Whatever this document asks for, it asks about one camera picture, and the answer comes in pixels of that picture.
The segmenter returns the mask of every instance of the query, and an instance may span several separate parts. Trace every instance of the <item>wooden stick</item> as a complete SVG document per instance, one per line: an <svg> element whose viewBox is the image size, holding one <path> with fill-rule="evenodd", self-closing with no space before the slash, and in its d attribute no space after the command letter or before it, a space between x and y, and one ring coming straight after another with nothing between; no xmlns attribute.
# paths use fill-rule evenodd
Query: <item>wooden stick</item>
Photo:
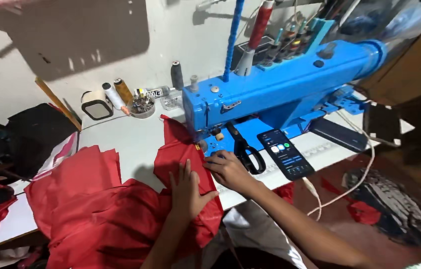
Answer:
<svg viewBox="0 0 421 269"><path fill-rule="evenodd" d="M55 103L55 105L61 109L64 115L76 126L78 131L81 131L81 124L77 121L77 119L71 114L71 112L64 106L64 104L59 100L59 98L52 92L52 90L46 85L44 81L42 81L39 77L36 77L34 80L36 84L45 92L45 94Z"/></svg>

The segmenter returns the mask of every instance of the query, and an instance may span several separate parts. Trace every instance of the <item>table surface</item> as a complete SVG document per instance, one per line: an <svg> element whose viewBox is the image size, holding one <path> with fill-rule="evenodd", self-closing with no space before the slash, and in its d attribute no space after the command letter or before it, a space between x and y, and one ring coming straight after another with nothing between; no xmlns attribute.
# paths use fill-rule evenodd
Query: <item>table surface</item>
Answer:
<svg viewBox="0 0 421 269"><path fill-rule="evenodd" d="M354 124L362 126L363 114L350 115L342 111ZM166 111L160 104L155 113L147 119L137 119L125 116L121 111L114 111L111 118L93 121L88 116L83 118L83 130L79 137L79 148L99 145L101 151L116 149L120 157L122 182L134 178L146 183L157 192L164 188L154 175L154 159L157 150L164 145L164 123L159 118L161 114L184 122L182 109ZM326 119L351 128L338 114L331 113ZM413 126L401 120L402 133L414 129ZM306 157L315 170L320 170L339 162L356 153L319 137L314 133L302 134L292 138L291 142ZM289 181L280 172L277 165L265 150L260 151L265 159L267 169L263 174L255 176L267 187L275 189ZM245 201L238 193L231 191L215 182L220 192L220 201L224 209L231 208ZM33 213L28 205L26 194L17 195L18 200L9 207L9 213L0 223L0 243L30 233L37 229Z"/></svg>

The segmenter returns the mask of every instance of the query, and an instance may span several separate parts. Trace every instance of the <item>hand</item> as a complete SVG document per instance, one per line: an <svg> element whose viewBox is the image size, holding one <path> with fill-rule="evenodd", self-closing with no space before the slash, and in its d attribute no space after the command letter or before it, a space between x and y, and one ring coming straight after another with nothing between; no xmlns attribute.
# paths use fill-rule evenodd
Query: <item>hand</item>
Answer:
<svg viewBox="0 0 421 269"><path fill-rule="evenodd" d="M174 175L169 172L172 187L172 213L182 220L190 222L197 217L204 206L219 195L219 192L209 192L204 196L199 193L199 175L190 170L190 160L187 159L185 169L179 164L179 178L174 180Z"/></svg>
<svg viewBox="0 0 421 269"><path fill-rule="evenodd" d="M259 188L259 181L253 178L233 152L219 150L210 157L205 157L203 166L212 172L215 180L244 196L251 197Z"/></svg>

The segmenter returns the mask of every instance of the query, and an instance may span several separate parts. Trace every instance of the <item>cardboard box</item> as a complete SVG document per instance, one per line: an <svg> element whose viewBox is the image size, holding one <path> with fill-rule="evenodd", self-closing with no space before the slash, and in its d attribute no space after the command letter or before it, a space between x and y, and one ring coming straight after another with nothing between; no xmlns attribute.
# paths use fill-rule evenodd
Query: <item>cardboard box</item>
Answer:
<svg viewBox="0 0 421 269"><path fill-rule="evenodd" d="M378 103L397 105L421 96L421 36L400 58L388 62L360 86Z"/></svg>

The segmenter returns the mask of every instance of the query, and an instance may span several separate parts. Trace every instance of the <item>sewing machine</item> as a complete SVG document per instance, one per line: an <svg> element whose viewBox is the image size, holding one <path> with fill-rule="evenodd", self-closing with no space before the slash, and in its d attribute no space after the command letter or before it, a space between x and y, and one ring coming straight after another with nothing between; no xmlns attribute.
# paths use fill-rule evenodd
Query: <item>sewing machine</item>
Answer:
<svg viewBox="0 0 421 269"><path fill-rule="evenodd" d="M345 83L377 70L386 58L385 45L377 40L333 43L334 48L316 46L315 52L272 69L253 66L249 76L231 73L229 82L220 77L207 79L198 83L197 92L185 87L187 127L205 155L233 150L234 141L224 127L229 121L250 146L262 150L256 137L262 132L275 128L292 138L302 134L312 119L338 109L362 113L362 101L353 97L353 88Z"/></svg>

